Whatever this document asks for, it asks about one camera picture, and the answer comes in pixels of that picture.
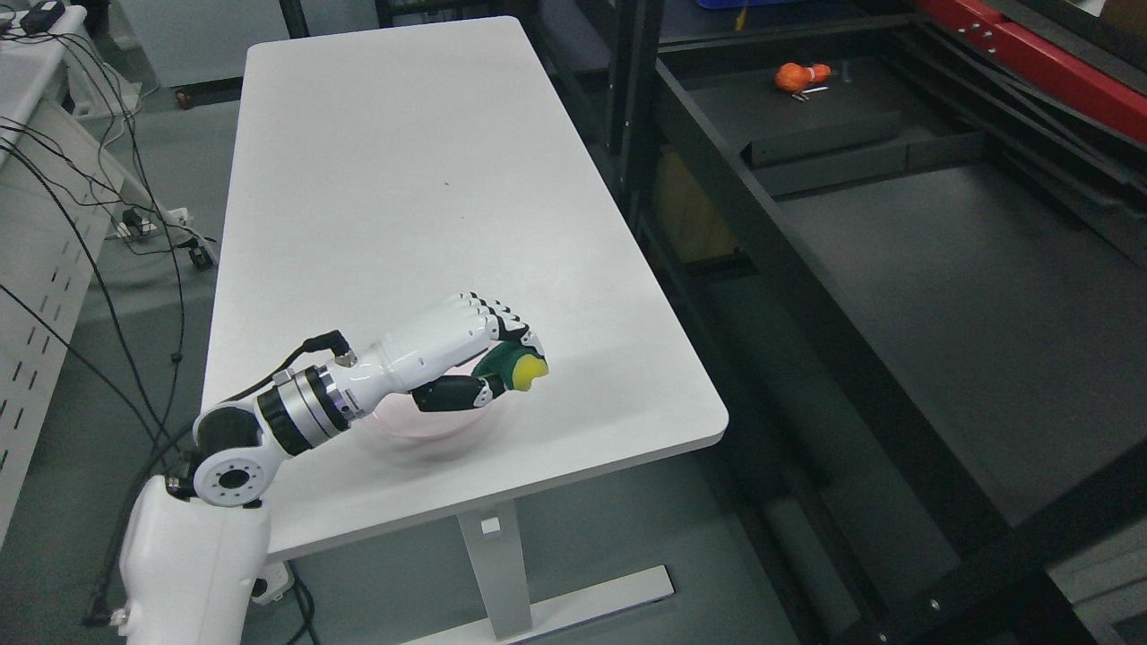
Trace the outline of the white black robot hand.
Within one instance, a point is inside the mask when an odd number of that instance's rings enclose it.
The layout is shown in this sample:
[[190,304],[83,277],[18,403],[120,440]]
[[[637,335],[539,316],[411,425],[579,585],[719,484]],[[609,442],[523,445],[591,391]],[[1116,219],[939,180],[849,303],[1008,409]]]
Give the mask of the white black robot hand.
[[423,412],[486,407],[504,393],[496,396],[471,371],[492,347],[504,342],[535,348],[546,359],[538,334],[512,306],[467,292],[387,331],[356,364],[329,362],[327,372],[357,419],[390,393],[409,393]]

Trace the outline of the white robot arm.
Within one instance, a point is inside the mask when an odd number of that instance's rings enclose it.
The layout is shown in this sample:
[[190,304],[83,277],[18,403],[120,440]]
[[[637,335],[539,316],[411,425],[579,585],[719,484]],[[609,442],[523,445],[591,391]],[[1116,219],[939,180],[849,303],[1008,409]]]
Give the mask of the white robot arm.
[[128,644],[237,644],[270,554],[263,495],[281,465],[348,430],[353,407],[328,363],[273,376],[253,401],[223,401],[193,425],[190,485],[141,485],[118,568],[111,622]]

